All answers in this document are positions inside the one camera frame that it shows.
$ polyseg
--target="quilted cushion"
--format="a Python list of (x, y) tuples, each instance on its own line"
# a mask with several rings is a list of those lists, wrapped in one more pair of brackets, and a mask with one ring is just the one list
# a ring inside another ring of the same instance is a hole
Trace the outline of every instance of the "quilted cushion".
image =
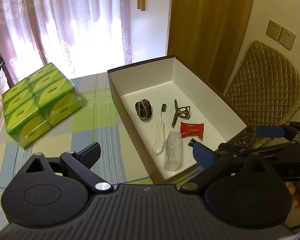
[[(254, 40), (224, 95), (249, 119), (252, 130), (284, 124), (300, 107), (300, 73), (283, 54)], [(248, 146), (266, 141), (252, 132)]]

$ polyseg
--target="checkered tablecloth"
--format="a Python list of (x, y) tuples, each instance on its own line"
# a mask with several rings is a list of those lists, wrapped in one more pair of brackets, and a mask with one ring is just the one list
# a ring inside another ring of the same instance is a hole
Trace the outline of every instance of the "checkered tablecloth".
[[(29, 157), (36, 152), (58, 157), (69, 150), (79, 151), (97, 141), (101, 158), (91, 168), (112, 184), (152, 184), (151, 179), (120, 119), (111, 98), (107, 73), (73, 79), (84, 106), (23, 149), (0, 133), (0, 201), (4, 189)], [(182, 183), (201, 169), (179, 179)], [(0, 230), (8, 224), (0, 204)]]

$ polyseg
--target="white toothbrush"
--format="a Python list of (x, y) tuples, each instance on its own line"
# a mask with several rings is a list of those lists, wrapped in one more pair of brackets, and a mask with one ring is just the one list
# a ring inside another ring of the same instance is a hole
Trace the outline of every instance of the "white toothbrush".
[(160, 155), (164, 149), (166, 138), (164, 136), (164, 122), (162, 121), (162, 112), (167, 110), (167, 104), (162, 104), (160, 120), (157, 122), (157, 129), (155, 132), (155, 141), (152, 151), (155, 155)]

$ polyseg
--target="red candy wrapper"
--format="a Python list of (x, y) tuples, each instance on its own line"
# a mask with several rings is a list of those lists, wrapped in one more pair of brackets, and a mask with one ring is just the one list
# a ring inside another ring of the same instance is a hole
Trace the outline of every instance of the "red candy wrapper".
[(198, 136), (203, 140), (203, 123), (184, 123), (181, 122), (180, 133), (181, 138), (186, 138), (188, 136)]

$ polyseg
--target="wall socket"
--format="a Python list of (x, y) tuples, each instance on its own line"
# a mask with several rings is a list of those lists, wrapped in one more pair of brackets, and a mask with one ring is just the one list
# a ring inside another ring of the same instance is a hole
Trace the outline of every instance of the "wall socket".
[(269, 37), (271, 37), (272, 39), (274, 39), (275, 41), (278, 41), (279, 36), (280, 36), (280, 32), (281, 32), (281, 25), (279, 25), (276, 22), (270, 20), (269, 24), (268, 24), (266, 34)]
[(282, 28), (279, 43), (282, 46), (286, 47), (288, 50), (291, 50), (295, 38), (295, 34), (287, 30), (286, 28)]

